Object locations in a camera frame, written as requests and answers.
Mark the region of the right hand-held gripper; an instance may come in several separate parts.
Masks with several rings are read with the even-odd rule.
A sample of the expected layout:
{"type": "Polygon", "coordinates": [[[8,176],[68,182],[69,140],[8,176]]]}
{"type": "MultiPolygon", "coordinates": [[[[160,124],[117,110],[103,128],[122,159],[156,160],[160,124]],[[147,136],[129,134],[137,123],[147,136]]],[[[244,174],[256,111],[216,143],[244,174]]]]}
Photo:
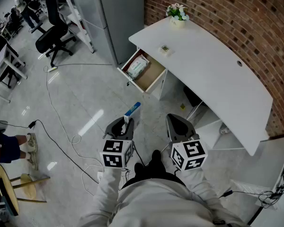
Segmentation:
{"type": "Polygon", "coordinates": [[[172,144],[171,160],[180,171],[188,171],[203,166],[208,151],[202,140],[190,140],[195,135],[192,123],[176,114],[169,113],[166,117],[168,137],[172,144]]]}

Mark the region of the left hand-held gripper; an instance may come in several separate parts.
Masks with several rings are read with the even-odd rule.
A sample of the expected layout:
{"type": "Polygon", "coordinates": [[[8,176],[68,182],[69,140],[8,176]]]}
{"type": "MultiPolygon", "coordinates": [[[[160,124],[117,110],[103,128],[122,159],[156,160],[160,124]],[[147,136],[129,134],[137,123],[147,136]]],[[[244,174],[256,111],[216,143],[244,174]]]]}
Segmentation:
{"type": "Polygon", "coordinates": [[[125,140],[116,140],[123,134],[124,118],[120,117],[112,121],[105,129],[103,139],[104,148],[100,152],[101,162],[107,168],[126,168],[133,155],[134,119],[126,124],[125,140]]]}

